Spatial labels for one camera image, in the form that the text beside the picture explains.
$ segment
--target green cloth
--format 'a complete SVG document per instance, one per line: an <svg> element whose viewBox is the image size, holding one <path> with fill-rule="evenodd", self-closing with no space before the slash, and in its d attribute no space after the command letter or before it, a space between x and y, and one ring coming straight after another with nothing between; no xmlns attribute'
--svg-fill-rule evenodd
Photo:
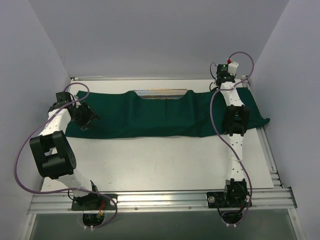
<svg viewBox="0 0 320 240"><path fill-rule="evenodd" d="M242 102L251 108L248 129L263 126L270 121L263 119L251 92L237 88ZM212 92L194 93L189 90L179 99L142 99L134 91L123 94L90 93L85 100L101 117L93 120L94 125L81 131L70 122L67 137L85 139L117 139L136 137L207 137L216 135L210 120ZM86 92L79 91L82 98ZM214 123L222 133L222 120L227 106L224 97L218 93L212 106Z"/></svg>

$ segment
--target table surface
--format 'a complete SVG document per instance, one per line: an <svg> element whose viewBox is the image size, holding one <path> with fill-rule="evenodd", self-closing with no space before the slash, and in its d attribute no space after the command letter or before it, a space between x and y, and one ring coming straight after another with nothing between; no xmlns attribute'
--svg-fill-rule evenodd
<svg viewBox="0 0 320 240"><path fill-rule="evenodd" d="M207 92L211 79L194 80L88 80L91 92L121 94L140 89L188 89ZM73 85L76 94L83 86ZM138 137L84 139L68 137L77 169L100 191L179 191L224 189L228 147L217 137ZM256 129L243 140L243 164L255 189L273 188ZM45 178L42 191L65 186Z"/></svg>

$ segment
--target black mounting base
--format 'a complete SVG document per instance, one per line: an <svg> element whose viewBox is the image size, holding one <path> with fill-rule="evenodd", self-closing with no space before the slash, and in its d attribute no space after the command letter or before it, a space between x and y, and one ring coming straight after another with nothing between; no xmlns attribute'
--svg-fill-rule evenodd
<svg viewBox="0 0 320 240"><path fill-rule="evenodd" d="M108 196L111 199L116 199L116 203L118 202L118 195L114 194L114 193L108 193L108 194L104 194L105 196ZM111 201L108 200L106 197L101 197L100 198L100 202L98 204L95 205L91 205L90 207L88 207L85 204L80 204L79 202L77 202L76 199L73 199L72 201L72 206L71 206L71 210L72 211L91 211L91 210L100 210L100 206L103 204L103 201L105 202L105 206L103 209L101 210L116 210L116 206L111 204Z"/></svg>
<svg viewBox="0 0 320 240"><path fill-rule="evenodd" d="M206 193L206 201L208 203L208 207L210 209L224 209L224 208L238 208L241 209L243 207L248 206L248 202L244 200L228 200L225 198L225 192L223 191L210 191Z"/></svg>

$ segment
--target purple hose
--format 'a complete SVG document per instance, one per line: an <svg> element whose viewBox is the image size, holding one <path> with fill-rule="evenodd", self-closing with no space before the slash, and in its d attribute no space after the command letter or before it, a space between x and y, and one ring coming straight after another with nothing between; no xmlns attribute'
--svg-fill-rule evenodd
<svg viewBox="0 0 320 240"><path fill-rule="evenodd" d="M246 175L246 177L247 177L247 179L248 179L248 182L249 182L250 196L249 196L249 201L248 201L247 207L246 207L246 209L245 209L245 211L244 211L243 217L242 217L239 221L237 221L237 222L235 223L235 225L239 225L239 224L243 221L243 219L245 218L245 216L248 214L248 211L249 211L249 206L250 206L250 204L251 204L252 193L253 193L252 183L251 183L251 179L250 179L250 177L249 177L249 174L248 174L247 170L245 169L245 166L244 166L243 163L240 161L240 158L239 158L238 154L236 153L236 151L234 150L234 148L233 148L226 140L224 140L224 138L223 138L223 137L221 136L221 134L218 132L217 127L216 127L216 124L215 124L215 122L214 122L214 117L213 117L213 114L212 114L212 104L213 104L213 102L214 102L214 98L215 98L215 96L217 95L217 93L219 93L219 92L221 92L221 91L232 91L232 90L236 90L235 87L236 87L238 84L242 84L244 81L248 80L248 78L252 75L252 73L253 73L253 71L254 71L254 68L255 68L254 60L253 60L253 58L252 58L248 53L246 53L246 52L244 52L244 51L237 51L237 52L231 54L230 57L229 57L229 59L230 59L233 55L235 55L235 54L245 54L245 55L247 55L247 56L250 58L251 63L252 63L251 72L250 72L249 75L246 76L244 79L241 79L240 82L238 82L238 83L236 83L235 85L233 85L233 88L231 88L231 89L218 89L218 90L216 90L216 91L213 93L213 95L212 95L212 97L211 97L211 101L210 101L210 118L211 118L211 123L212 123L212 126L213 126L213 129L214 129L215 133L216 133L217 136L222 140L222 142L224 142L224 143L232 150L232 152L234 153L236 159L238 159L238 161L239 161L239 163L240 163L240 165L241 165L241 167L242 167L242 169L243 169L243 171L244 171L244 173L245 173L245 175ZM224 212L224 213L222 214L222 216L223 216L224 214L231 213L231 212L234 212L234 211L226 211L226 212Z"/></svg>
<svg viewBox="0 0 320 240"><path fill-rule="evenodd" d="M20 188L22 188L23 190L29 192L29 193L32 193L32 194L57 194L57 193L61 193L61 192L64 192L64 191L74 191L74 190L77 190L77 191L81 191L81 192L85 192L85 193L90 193L90 194L96 194L96 195L99 195L103 198L106 198L108 199L109 201L113 202L114 206L115 206L115 212L113 214L113 216L111 218L109 218L108 220L105 220L102 224L98 225L98 226L94 226L93 228L100 228L104 225L106 225L107 223L109 223L110 221L112 221L117 213L118 213L118 207L117 207L117 203L109 196L106 196L102 193L99 193L99 192L96 192L96 191L90 191L90 190L85 190L85 189L78 189L78 188L64 188L64 189L60 189L60 190L54 190L54 191L35 191L35 190L32 190L32 189L29 189L27 188L26 186L24 186L22 184L22 182L20 181L19 177L18 177L18 174L17 174L17 168L18 168L18 160L19 160L19 157L20 157L20 154L23 150L23 148L25 147L25 145L27 144L28 140L38 131L40 130L41 128L43 128L46 124L50 123L52 121L52 119L55 118L56 114L58 114L59 112L62 111L62 109L64 109L65 107L71 105L71 104L74 104L74 103L77 103L77 102L80 102L84 99L86 99L88 96L89 96L89 93L90 93L90 90L88 88L87 85L81 83L81 82L73 82L71 84L69 84L68 86L65 87L64 91L66 91L66 89L68 87L70 87L71 85L75 85L75 84L79 84L79 85L82 85L84 86L86 89L87 89L87 93L86 95L83 97L83 98L80 98L78 100L74 100L74 101L71 101L71 102L68 102L66 103L65 105L63 105L62 107L60 107L55 115L53 115L52 117L50 117L45 123L43 123L42 125L38 126L27 138L26 140L23 142L23 144L20 146L18 152L17 152L17 155L15 157L15 160L14 160L14 167L13 167L13 175L14 175L14 179L16 181L16 183L20 186Z"/></svg>

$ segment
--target purple cable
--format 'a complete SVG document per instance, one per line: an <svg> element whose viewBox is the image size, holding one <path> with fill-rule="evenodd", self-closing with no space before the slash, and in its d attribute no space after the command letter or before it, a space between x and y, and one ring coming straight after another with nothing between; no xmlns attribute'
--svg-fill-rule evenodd
<svg viewBox="0 0 320 240"><path fill-rule="evenodd" d="M62 109L64 109L65 107L71 105L71 104L74 104L74 103L77 103L77 102L80 102L84 99L86 99L88 96L89 96L89 93L90 93L90 90L88 88L87 85L81 83L81 82L73 82L71 84L69 84L68 86L65 87L65 89L63 91L66 91L68 87L70 87L71 85L75 85L75 84L79 84L79 85L82 85L84 86L86 89L87 89L87 93L84 97L78 99L78 100L74 100L74 101L71 101L71 102L68 102L66 103L65 105L63 105L62 107L60 107L55 115L53 115L52 117L50 117L45 123L43 123L42 125L38 126L27 138L26 140L23 142L23 144L20 146L18 152L17 152L17 155L15 157L15 160L14 160L14 167L13 167L13 175L14 175L14 179L16 181L16 183L19 185L20 188L22 188L23 190L29 192L29 193L32 193L32 194L57 194L57 193L61 193L61 192L64 192L64 191L74 191L74 190L77 190L77 191L81 191L81 192L85 192L85 193L89 193L89 194L96 194L96 195L99 195L103 198L106 198L108 199L109 201L113 202L114 206L115 206L115 212L113 214L113 216L111 218L109 218L108 220L105 220L103 221L102 224L98 225L98 226L94 226L93 228L100 228L104 225L106 225L107 223L109 223L110 221L112 221L117 213L118 213L118 206L117 206L117 203L109 196L106 196L100 192L96 192L96 191L90 191L90 190L85 190L85 189L78 189L78 188L75 188L75 187L72 187L72 188L64 188L64 189L60 189L60 190L53 190L53 191L36 191L36 190L32 190L32 189L29 189L27 188L26 186L24 186L22 184L22 182L20 181L19 177L18 177L18 173L17 173L17 168L18 168L18 160L19 160L19 157L20 157L20 154L22 152L22 150L24 149L25 145L27 144L28 140L38 131L40 130L41 128L43 128L46 124L50 123L52 121L52 119L55 118L56 114L60 113L62 111Z"/></svg>
<svg viewBox="0 0 320 240"><path fill-rule="evenodd" d="M246 175L246 177L247 177L247 179L248 179L248 182L249 182L249 186L250 186L250 196L249 196L249 201L248 201L247 207L246 207L246 209L245 209L245 211L244 211L244 214L243 214L242 218L234 224L234 225L239 225L239 224L243 221L243 219L245 218L245 216L248 214L248 211L249 211L249 206L250 206L250 204L251 204L252 193L253 193L252 183L251 183L251 179L250 179L250 177L249 177L249 174L248 174L247 170L245 169L245 166L244 166L243 163L240 161L240 158L239 158L238 154L236 153L236 151L234 150L234 148L233 148L226 140L224 140L224 138L223 138L223 137L221 136L221 134L218 132L217 127L216 127L216 124L215 124L215 122L214 122L214 117L213 117L213 114L212 114L212 104L213 104L213 102L214 102L214 98L215 98L215 96L217 95L217 93L219 93L219 92L221 92L221 91L232 91L232 90L236 90L235 87L236 87L238 84L242 84L244 81L248 80L248 78L252 75L252 73L253 73L253 71L254 71L254 68L255 68L254 60L253 60L253 58L252 58L248 53L246 53L246 52L244 52L244 51L237 51L237 52L231 54L230 57L229 57L229 59L230 59L233 55L235 55L235 54L245 54L245 55L247 55L247 56L250 58L251 63L252 63L251 72L250 72L249 75L246 76L244 79L241 79L240 82L238 82L238 83L236 83L235 85L233 85L233 87L232 87L231 89L218 89L218 90L216 90L216 91L213 93L213 95L212 95L212 97L211 97L211 101L210 101L210 118L211 118L211 123L212 123L213 129L214 129L216 135L222 140L222 142L224 142L224 143L232 150L232 152L234 153L236 159L238 159L238 161L239 161L239 163L240 163L240 165L241 165L241 167L242 167L242 169L243 169L243 171L244 171L244 173L245 173L245 175ZM225 215L225 214L227 214L227 213L231 213L231 212L235 212L235 211L225 211L225 212L222 214L222 216Z"/></svg>

